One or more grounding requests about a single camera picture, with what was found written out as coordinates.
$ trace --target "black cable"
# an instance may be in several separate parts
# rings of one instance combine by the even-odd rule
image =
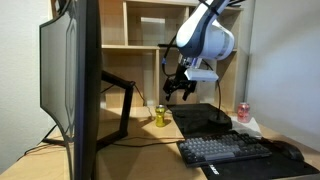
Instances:
[[[210,9],[214,14],[216,14],[217,16],[219,16],[220,14],[218,13],[216,7],[213,7],[212,4],[208,4],[206,3],[206,0],[199,0],[200,3],[204,4],[205,6],[207,6],[208,9]]]
[[[228,6],[233,6],[234,4],[241,3],[243,1],[245,1],[245,0],[233,0],[233,1],[229,2]]]
[[[142,147],[153,146],[153,145],[173,144],[173,143],[177,143],[177,142],[178,141],[172,141],[172,142],[151,143],[151,144],[144,144],[144,145],[128,145],[128,144],[112,143],[112,145],[124,146],[124,147],[132,147],[132,148],[142,148]]]
[[[143,101],[143,105],[145,105],[145,99],[144,99],[144,97],[142,96],[142,94],[141,94],[141,92],[140,92],[140,90],[138,89],[138,87],[137,87],[137,85],[134,85],[134,87],[136,88],[136,90],[138,91],[138,94],[139,94],[139,96],[141,97],[141,99],[142,99],[142,101]]]
[[[160,138],[152,138],[152,137],[129,137],[129,138],[125,138],[125,139],[119,139],[118,141],[128,141],[128,140],[132,140],[132,139],[144,139],[144,140],[159,140],[159,139],[184,139],[184,138],[177,138],[177,137],[160,137]]]
[[[210,66],[210,64],[207,61],[202,60],[202,62],[213,71],[213,68]],[[219,109],[218,118],[219,118],[220,117],[220,110],[221,110],[221,88],[220,88],[219,79],[217,79],[217,86],[218,86],[218,91],[219,91],[219,104],[218,104],[218,106],[219,106],[218,107],[218,109]]]
[[[175,73],[173,73],[173,74],[167,74],[166,68],[165,68],[165,65],[166,65],[166,63],[167,63],[168,53],[169,53],[169,51],[170,51],[170,48],[172,47],[172,44],[173,44],[174,40],[176,39],[176,36],[177,36],[177,34],[174,35],[173,38],[171,39],[169,45],[167,46],[166,52],[165,52],[164,55],[163,55],[162,62],[161,62],[162,72],[163,72],[163,74],[165,74],[168,78],[176,75]]]
[[[148,108],[148,112],[149,112],[150,116],[152,117],[152,113],[151,113],[150,107],[149,106],[145,106],[145,107]]]
[[[26,150],[26,151],[23,153],[23,155],[17,159],[17,161],[19,161],[21,158],[23,158],[24,156],[26,156],[26,155],[27,155],[30,151],[32,151],[32,150],[35,150],[35,149],[38,149],[38,148],[42,148],[42,149],[43,149],[43,147],[48,147],[48,146],[53,146],[53,145],[52,145],[52,144],[44,144],[44,145],[40,145],[40,146],[36,146],[36,147],[30,148],[30,149]]]
[[[217,86],[218,86],[218,91],[219,91],[219,107],[218,107],[218,109],[220,110],[220,107],[221,107],[221,88],[220,88],[219,79],[217,79]]]
[[[109,89],[111,89],[114,86],[114,84],[112,84],[111,86],[107,87],[106,89],[104,89],[103,91],[101,91],[100,93],[104,93],[106,91],[108,91]]]

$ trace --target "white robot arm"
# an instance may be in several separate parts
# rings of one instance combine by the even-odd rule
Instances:
[[[228,3],[229,0],[200,1],[177,33],[177,46],[183,56],[207,60],[222,60],[229,56],[234,37],[217,21]]]
[[[180,60],[175,78],[168,77],[163,90],[167,100],[177,89],[185,89],[183,99],[194,92],[197,81],[218,79],[215,72],[198,69],[202,59],[222,60],[230,55],[234,47],[234,36],[222,27],[217,17],[230,0],[199,0],[200,3],[180,27],[176,43],[183,58]]]

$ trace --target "computer monitor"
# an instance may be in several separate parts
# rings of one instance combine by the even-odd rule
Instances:
[[[56,1],[58,15],[40,25],[40,106],[66,146],[70,179],[90,179],[100,111],[98,0]]]

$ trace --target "soda can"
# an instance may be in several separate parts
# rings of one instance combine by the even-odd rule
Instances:
[[[164,123],[164,113],[166,111],[164,105],[156,106],[156,126],[164,127],[166,124]]]
[[[238,105],[238,121],[241,123],[248,123],[250,121],[250,105],[246,102],[241,102]]]

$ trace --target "desk surface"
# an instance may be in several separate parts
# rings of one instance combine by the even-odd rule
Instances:
[[[117,110],[105,111],[109,116],[116,117]],[[131,111],[129,136],[133,138],[117,143],[143,145],[159,142],[173,142],[182,139],[172,116],[166,114],[166,126],[158,128],[150,117],[147,108]],[[99,127],[99,137],[116,129],[118,120],[103,120]],[[284,140],[296,145],[305,157],[305,161],[320,169],[320,153],[296,141],[259,125],[262,135],[274,140]],[[66,151],[62,147],[48,146],[39,148],[21,158],[0,179],[69,179]],[[97,179],[206,179],[200,168],[186,168],[176,144],[153,145],[143,148],[130,148],[110,145],[97,153]]]

